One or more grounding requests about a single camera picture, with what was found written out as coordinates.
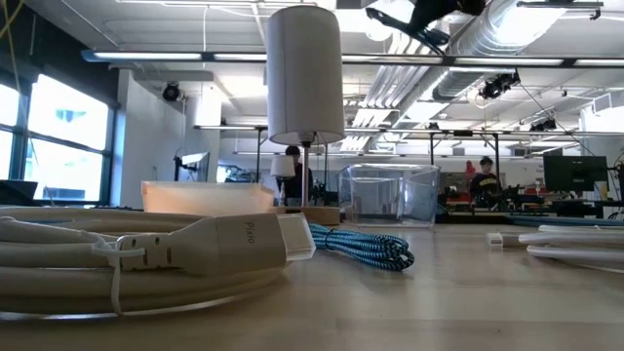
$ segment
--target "plug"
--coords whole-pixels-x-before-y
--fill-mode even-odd
[[[125,271],[177,268],[202,276],[281,268],[315,250],[303,215],[275,214],[204,218],[169,234],[123,236],[118,247],[145,249],[121,259]]]

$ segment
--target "white wall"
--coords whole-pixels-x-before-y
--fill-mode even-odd
[[[586,107],[581,111],[581,131],[583,132],[624,132],[624,123],[622,122],[622,113],[624,107],[610,108],[603,110],[598,114],[592,111],[592,107]],[[587,147],[596,156],[605,156],[606,163],[609,167],[615,165],[616,160],[624,153],[624,137],[585,137],[583,145]],[[584,156],[592,156],[587,150],[582,149],[581,154]],[[615,175],[611,173],[609,177],[608,197],[612,199],[619,198],[620,184]]]
[[[113,159],[111,204],[142,209],[144,180],[174,180],[174,156],[211,152],[209,180],[216,180],[218,132],[193,129],[195,105],[186,116],[149,93],[122,70]]]

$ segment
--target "black shirt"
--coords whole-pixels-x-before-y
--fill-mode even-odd
[[[303,183],[303,165],[297,164],[294,168],[294,177],[284,181],[284,192],[287,198],[301,198],[301,184]],[[312,196],[312,186],[314,179],[312,178],[312,170],[308,169],[308,200]],[[282,188],[282,181],[277,179],[277,187]]]
[[[496,175],[477,174],[474,178],[472,178],[472,182],[470,183],[470,195],[472,197],[481,195],[483,193],[496,194],[497,192],[498,189]]]

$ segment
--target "plastic bin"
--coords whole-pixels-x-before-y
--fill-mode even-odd
[[[251,215],[269,212],[273,191],[260,184],[144,181],[146,212],[185,215]]]
[[[358,225],[430,227],[436,219],[440,168],[358,164],[339,174],[346,218]]]

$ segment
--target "table surface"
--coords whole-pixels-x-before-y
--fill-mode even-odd
[[[245,300],[159,316],[2,321],[0,343],[46,351],[624,348],[623,276],[486,246],[486,232],[531,228],[401,230],[416,257],[404,272],[316,252]]]

